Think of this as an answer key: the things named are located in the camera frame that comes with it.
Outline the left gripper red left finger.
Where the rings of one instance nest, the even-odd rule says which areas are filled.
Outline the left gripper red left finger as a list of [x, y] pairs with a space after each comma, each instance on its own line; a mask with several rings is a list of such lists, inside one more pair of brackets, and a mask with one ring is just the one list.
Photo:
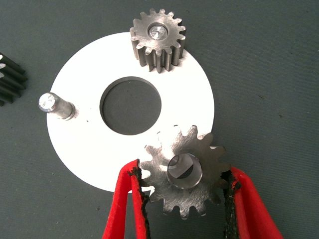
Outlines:
[[132, 192], [134, 208], [136, 238], [149, 239], [150, 228], [146, 213], [146, 196], [141, 189], [141, 169], [139, 160], [129, 162], [122, 167], [118, 175], [112, 206], [102, 238], [123, 239], [125, 235], [125, 221], [128, 193]]

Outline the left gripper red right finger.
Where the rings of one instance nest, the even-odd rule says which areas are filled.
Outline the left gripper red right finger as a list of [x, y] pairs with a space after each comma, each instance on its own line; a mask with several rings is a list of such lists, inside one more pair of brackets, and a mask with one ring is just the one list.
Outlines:
[[282, 239], [254, 183], [238, 168], [222, 173], [228, 182], [225, 198], [225, 239]]

